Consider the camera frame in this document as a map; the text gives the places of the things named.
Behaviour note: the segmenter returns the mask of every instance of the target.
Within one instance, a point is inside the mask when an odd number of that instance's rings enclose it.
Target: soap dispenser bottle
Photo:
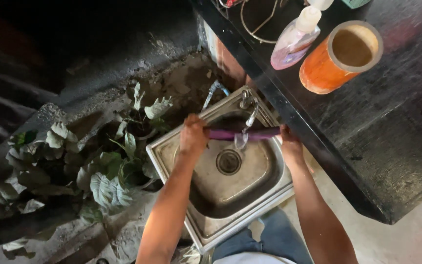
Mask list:
[[[298,18],[291,21],[278,38],[271,55],[274,69],[293,66],[304,57],[320,33],[317,26],[322,17],[321,10],[327,9],[333,0],[308,0],[310,6],[302,9]]]

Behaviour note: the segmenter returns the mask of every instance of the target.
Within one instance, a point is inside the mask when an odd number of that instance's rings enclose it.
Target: sink drain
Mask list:
[[[233,175],[239,171],[242,165],[242,159],[237,151],[224,149],[216,158],[216,167],[224,175]]]

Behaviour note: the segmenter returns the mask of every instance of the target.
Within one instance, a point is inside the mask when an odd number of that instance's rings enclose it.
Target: hand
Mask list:
[[[180,153],[187,159],[198,160],[209,141],[209,130],[206,123],[197,115],[190,114],[183,123],[180,132]]]
[[[289,127],[285,124],[279,126],[281,131],[281,139],[283,141],[281,150],[287,162],[294,161],[295,159],[302,158],[302,143],[299,139],[291,132]]]

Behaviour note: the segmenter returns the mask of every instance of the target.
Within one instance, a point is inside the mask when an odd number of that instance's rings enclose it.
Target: orange cup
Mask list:
[[[327,94],[379,62],[384,43],[367,22],[339,24],[304,60],[299,78],[307,90]]]

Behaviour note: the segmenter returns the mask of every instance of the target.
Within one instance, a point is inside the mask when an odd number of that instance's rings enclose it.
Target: person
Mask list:
[[[280,129],[281,150],[291,171],[297,213],[307,247],[286,214],[276,207],[260,218],[264,224],[260,242],[252,239],[251,231],[244,228],[214,249],[213,263],[356,264],[348,235],[308,171],[301,142],[286,125]],[[170,263],[185,220],[193,168],[208,140],[205,123],[197,115],[189,115],[180,132],[180,151],[175,167],[144,227],[137,264]]]

